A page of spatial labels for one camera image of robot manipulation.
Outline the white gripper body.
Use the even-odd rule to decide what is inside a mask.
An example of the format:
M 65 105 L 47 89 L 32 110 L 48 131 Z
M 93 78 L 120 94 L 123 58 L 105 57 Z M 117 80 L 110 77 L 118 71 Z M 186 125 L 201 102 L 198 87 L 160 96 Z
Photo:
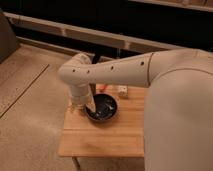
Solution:
M 70 100 L 75 106 L 85 106 L 92 102 L 93 96 L 89 87 L 70 89 Z

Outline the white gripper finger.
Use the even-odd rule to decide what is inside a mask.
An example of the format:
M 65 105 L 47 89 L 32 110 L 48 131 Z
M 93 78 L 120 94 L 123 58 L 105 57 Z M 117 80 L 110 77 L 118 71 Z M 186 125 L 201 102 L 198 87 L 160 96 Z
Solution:
M 88 102 L 86 104 L 86 107 L 92 112 L 94 113 L 96 111 L 96 104 L 94 100 L 91 100 L 90 102 Z

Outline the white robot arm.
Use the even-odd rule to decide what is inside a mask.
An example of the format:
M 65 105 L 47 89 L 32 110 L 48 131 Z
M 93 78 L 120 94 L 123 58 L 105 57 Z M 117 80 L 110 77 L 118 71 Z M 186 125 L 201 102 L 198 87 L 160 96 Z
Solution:
M 93 64 L 77 54 L 58 70 L 75 105 L 91 84 L 148 90 L 144 104 L 145 171 L 213 171 L 213 53 L 176 49 Z

